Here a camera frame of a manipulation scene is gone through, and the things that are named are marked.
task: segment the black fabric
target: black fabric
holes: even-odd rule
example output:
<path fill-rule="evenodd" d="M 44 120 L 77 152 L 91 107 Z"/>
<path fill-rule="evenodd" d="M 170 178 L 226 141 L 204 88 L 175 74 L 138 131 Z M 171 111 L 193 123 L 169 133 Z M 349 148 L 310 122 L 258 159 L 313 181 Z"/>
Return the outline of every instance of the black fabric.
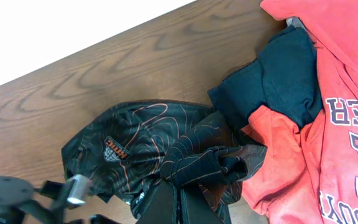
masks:
<path fill-rule="evenodd" d="M 177 189 L 166 181 L 161 181 L 157 191 L 150 200 L 150 207 L 139 219 L 137 224 L 150 223 L 180 223 L 178 220 Z"/>
<path fill-rule="evenodd" d="M 215 112 L 172 144 L 160 174 L 177 187 L 229 185 L 254 175 L 264 154 L 263 146 L 240 146 L 222 115 Z"/>
<path fill-rule="evenodd" d="M 183 224 L 223 223 L 205 202 L 199 187 L 187 186 L 180 190 L 181 222 Z"/>
<path fill-rule="evenodd" d="M 261 105 L 283 113 L 300 128 L 323 109 L 316 50 L 302 28 L 289 26 L 272 37 L 257 60 L 228 76 L 209 97 L 234 129 L 248 124 Z"/>
<path fill-rule="evenodd" d="M 110 220 L 109 218 L 97 214 L 97 215 L 93 215 L 89 218 L 89 222 L 91 224 L 120 224 L 118 222 L 115 222 L 114 220 Z"/>
<path fill-rule="evenodd" d="M 90 178 L 93 181 L 93 195 L 98 195 L 105 202 L 116 195 L 131 205 L 133 215 L 140 218 L 149 207 L 150 198 L 153 198 L 152 195 L 147 195 L 148 192 L 161 181 L 160 168 L 167 150 L 180 136 L 194 131 L 193 128 L 213 111 L 212 108 L 201 105 L 161 100 L 113 106 L 63 147 L 65 177 L 82 174 Z M 223 119 L 220 119 L 218 123 L 221 125 L 224 123 L 222 121 Z M 210 138 L 210 136 L 200 135 L 198 138 L 205 141 L 203 138 Z M 248 140 L 247 137 L 241 138 L 242 142 Z M 258 147 L 261 150 L 258 158 L 263 160 L 265 147 Z M 214 152 L 215 159 L 220 155 L 221 152 Z M 248 166 L 244 161 L 241 162 L 242 165 Z M 228 162 L 222 165 L 231 168 Z M 247 175 L 252 173 L 249 172 L 251 168 L 245 168 Z M 216 212 L 225 223 L 230 223 L 228 210 L 222 207 L 240 199 L 242 185 L 233 182 L 237 180 L 236 177 L 227 176 L 226 183 L 231 182 L 231 184 L 224 189 Z M 216 201 L 214 193 L 209 190 L 204 191 L 208 202 Z"/>

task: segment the red fabric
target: red fabric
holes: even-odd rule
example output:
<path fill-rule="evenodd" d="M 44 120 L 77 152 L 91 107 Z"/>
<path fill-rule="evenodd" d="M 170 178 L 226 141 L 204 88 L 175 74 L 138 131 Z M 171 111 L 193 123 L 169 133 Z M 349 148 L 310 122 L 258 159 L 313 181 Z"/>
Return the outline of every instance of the red fabric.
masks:
<path fill-rule="evenodd" d="M 266 214 L 271 223 L 322 223 L 318 187 L 313 186 L 319 180 L 319 154 L 303 151 L 301 145 L 321 146 L 323 134 L 319 127 L 324 119 L 322 110 L 313 124 L 299 132 L 285 115 L 261 106 L 242 129 L 268 148 L 263 166 L 243 182 L 242 196 L 257 213 Z M 310 158 L 307 164 L 305 156 Z"/>
<path fill-rule="evenodd" d="M 358 223 L 358 1 L 261 6 L 276 19 L 299 17 L 310 32 L 325 113 L 300 132 L 265 107 L 252 114 L 243 131 L 268 151 L 242 195 L 271 223 Z"/>

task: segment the wooden table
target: wooden table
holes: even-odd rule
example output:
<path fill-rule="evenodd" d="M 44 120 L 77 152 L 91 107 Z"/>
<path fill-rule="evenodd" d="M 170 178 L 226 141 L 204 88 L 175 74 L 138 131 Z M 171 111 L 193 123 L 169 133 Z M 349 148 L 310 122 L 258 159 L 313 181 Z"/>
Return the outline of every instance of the wooden table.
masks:
<path fill-rule="evenodd" d="M 253 60 L 282 28 L 258 0 L 199 0 L 0 86 L 0 175 L 36 186 L 63 181 L 61 147 L 116 103 L 158 98 L 211 104 L 207 91 L 230 68 Z M 94 213 L 135 222 L 116 197 L 107 205 L 92 198 L 67 219 Z M 244 201 L 231 207 L 231 215 L 233 223 L 263 220 Z"/>

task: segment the white wall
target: white wall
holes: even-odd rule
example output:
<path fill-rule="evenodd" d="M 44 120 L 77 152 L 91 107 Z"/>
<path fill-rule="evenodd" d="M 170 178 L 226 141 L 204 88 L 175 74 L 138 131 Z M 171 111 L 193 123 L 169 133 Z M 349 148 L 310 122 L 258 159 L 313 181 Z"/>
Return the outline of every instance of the white wall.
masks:
<path fill-rule="evenodd" d="M 192 1 L 0 1 L 0 85 Z"/>

